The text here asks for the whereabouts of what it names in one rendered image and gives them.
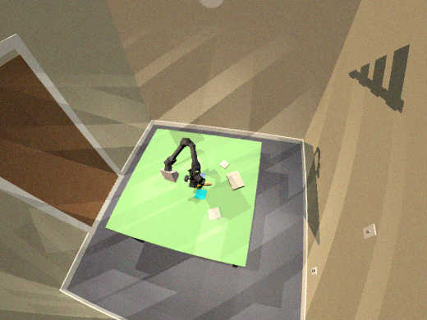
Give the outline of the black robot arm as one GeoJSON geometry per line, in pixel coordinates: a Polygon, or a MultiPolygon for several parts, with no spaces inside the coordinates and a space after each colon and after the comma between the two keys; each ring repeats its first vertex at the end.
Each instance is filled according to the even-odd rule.
{"type": "Polygon", "coordinates": [[[197,158],[195,144],[193,143],[193,141],[191,141],[190,138],[184,138],[184,137],[181,138],[180,144],[176,148],[176,150],[173,152],[173,155],[169,156],[167,158],[167,160],[165,160],[163,162],[163,164],[165,164],[164,171],[169,171],[169,172],[172,171],[172,165],[173,165],[173,163],[175,163],[176,157],[186,146],[188,146],[190,148],[191,159],[192,159],[191,168],[188,170],[188,172],[190,174],[190,178],[194,179],[194,180],[190,180],[190,183],[188,186],[191,188],[196,188],[196,186],[197,186],[196,183],[201,184],[203,182],[203,177],[200,175],[201,174],[201,170],[200,170],[201,165],[200,165],[198,158],[197,158]]]}

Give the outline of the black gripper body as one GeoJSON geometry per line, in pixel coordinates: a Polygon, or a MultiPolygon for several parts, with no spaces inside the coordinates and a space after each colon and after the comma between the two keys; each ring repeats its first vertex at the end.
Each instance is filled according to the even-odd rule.
{"type": "MultiPolygon", "coordinates": [[[[189,178],[189,177],[190,177],[190,176],[185,175],[184,182],[188,182],[188,180],[194,180],[194,179],[191,179],[191,178],[189,178]]],[[[203,178],[203,182],[202,182],[200,185],[204,185],[204,183],[205,183],[205,178],[203,178]]]]}

